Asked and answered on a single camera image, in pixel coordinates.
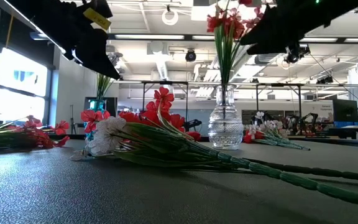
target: computer screen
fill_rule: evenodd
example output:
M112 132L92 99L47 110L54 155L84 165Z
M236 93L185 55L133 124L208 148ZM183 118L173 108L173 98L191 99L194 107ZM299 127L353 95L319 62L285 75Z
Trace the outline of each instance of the computer screen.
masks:
M357 102L333 100L334 121L358 122Z

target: gray table surface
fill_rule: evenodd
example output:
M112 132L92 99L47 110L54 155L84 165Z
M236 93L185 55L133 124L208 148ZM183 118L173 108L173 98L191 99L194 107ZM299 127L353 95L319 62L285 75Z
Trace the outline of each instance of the gray table surface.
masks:
M298 143L312 150L243 144L232 154L358 172L358 147ZM0 223L358 224L358 205L262 175L70 161L83 144L0 154ZM357 181L335 180L328 181L358 192Z

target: yellow label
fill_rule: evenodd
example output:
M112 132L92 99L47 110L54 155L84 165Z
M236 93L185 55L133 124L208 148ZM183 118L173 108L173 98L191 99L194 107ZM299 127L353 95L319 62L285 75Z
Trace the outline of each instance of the yellow label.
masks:
M107 30L111 25L111 22L108 19L104 18L92 8L88 8L87 10L85 10L84 16L92 20L94 23L96 23L105 30Z

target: glass vase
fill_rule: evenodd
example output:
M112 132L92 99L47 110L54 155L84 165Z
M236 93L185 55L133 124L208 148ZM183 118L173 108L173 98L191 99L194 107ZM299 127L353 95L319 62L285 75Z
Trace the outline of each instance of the glass vase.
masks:
M234 106L234 89L234 85L228 85L223 94L222 86L216 87L216 106L208 125L209 141L214 149L237 150L242 142L244 127Z
M102 114L103 114L103 112L104 112L104 100L90 100L89 101L89 110L93 110L94 112L101 111ZM88 141L93 140L93 134L94 134L94 131L92 131L90 133L85 133L85 136L86 136Z

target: teal vase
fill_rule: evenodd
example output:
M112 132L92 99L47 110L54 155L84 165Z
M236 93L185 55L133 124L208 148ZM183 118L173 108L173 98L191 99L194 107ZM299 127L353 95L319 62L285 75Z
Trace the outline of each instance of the teal vase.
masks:
M104 100L89 100L89 110L93 110L94 112L104 112ZM92 141L93 140L93 134L94 134L94 131L90 132L90 133L85 133L85 136L86 138L89 140L89 141Z

